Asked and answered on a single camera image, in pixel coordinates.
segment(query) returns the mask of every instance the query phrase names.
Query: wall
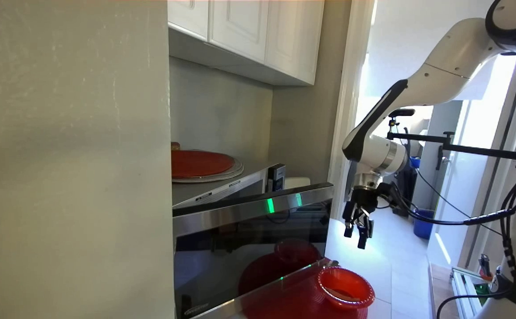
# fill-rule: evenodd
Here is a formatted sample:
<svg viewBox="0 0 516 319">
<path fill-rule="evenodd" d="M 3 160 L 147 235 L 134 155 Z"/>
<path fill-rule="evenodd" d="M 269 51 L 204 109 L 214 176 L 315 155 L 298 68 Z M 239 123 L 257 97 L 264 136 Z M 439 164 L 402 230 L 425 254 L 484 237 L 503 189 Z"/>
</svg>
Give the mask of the wall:
<svg viewBox="0 0 516 319">
<path fill-rule="evenodd" d="M 491 0 L 377 0 L 361 97 L 379 98 L 392 83 L 411 75 L 454 22 L 484 17 L 489 3 Z"/>
<path fill-rule="evenodd" d="M 0 0 L 0 316 L 173 316 L 161 0 Z"/>
<path fill-rule="evenodd" d="M 326 0 L 314 86 L 275 88 L 269 159 L 289 175 L 328 180 L 335 109 L 349 19 L 347 0 Z"/>
<path fill-rule="evenodd" d="M 457 120 L 461 111 L 461 100 L 448 100 L 432 109 L 432 116 L 425 134 L 439 136 L 445 130 L 455 130 Z M 418 208 L 434 210 L 438 194 L 434 189 L 441 187 L 445 169 L 448 164 L 448 152 L 438 152 L 439 143 L 423 143 L 420 153 L 420 168 L 418 173 L 425 178 L 422 180 L 416 176 L 415 189 L 413 189 L 413 203 Z"/>
<path fill-rule="evenodd" d="M 353 178 L 349 160 L 342 155 L 345 134 L 353 129 L 356 118 L 358 90 L 361 65 L 365 63 L 370 19 L 376 0 L 351 1 L 349 26 L 342 61 L 342 81 L 335 113 L 335 129 L 331 137 L 328 180 L 335 185 L 331 215 L 340 217 L 345 198 L 345 185 Z"/>
<path fill-rule="evenodd" d="M 273 90 L 257 81 L 170 58 L 172 139 L 232 153 L 248 168 L 267 160 Z"/>
</svg>

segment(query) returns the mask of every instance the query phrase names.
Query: white cabinet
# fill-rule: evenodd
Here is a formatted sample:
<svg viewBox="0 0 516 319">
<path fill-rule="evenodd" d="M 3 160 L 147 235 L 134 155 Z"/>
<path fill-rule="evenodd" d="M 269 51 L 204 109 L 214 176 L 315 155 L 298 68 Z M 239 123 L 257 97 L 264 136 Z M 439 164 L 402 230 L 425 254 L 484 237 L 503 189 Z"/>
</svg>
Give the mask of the white cabinet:
<svg viewBox="0 0 516 319">
<path fill-rule="evenodd" d="M 168 0 L 168 24 L 182 33 L 207 40 L 209 0 Z"/>
<path fill-rule="evenodd" d="M 209 42 L 264 61 L 267 1 L 212 0 L 209 24 Z"/>
<path fill-rule="evenodd" d="M 314 83 L 322 10 L 322 0 L 269 1 L 266 63 Z"/>
<path fill-rule="evenodd" d="M 168 0 L 170 54 L 271 84 L 314 83 L 324 0 Z"/>
</svg>

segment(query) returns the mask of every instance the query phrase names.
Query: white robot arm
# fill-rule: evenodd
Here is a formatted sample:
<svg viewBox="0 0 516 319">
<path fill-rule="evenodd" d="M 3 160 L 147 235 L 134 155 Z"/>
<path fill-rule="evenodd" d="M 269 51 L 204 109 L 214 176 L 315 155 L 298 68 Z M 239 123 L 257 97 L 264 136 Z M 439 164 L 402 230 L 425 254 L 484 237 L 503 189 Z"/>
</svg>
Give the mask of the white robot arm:
<svg viewBox="0 0 516 319">
<path fill-rule="evenodd" d="M 455 22 L 434 45 L 422 67 L 393 83 L 367 116 L 345 136 L 344 155 L 356 162 L 354 185 L 344 208 L 345 231 L 360 228 L 360 247 L 370 231 L 365 212 L 376 208 L 377 184 L 406 159 L 400 143 L 372 134 L 381 120 L 402 106 L 432 106 L 452 98 L 493 54 L 516 54 L 516 0 L 496 0 L 486 17 Z"/>
</svg>

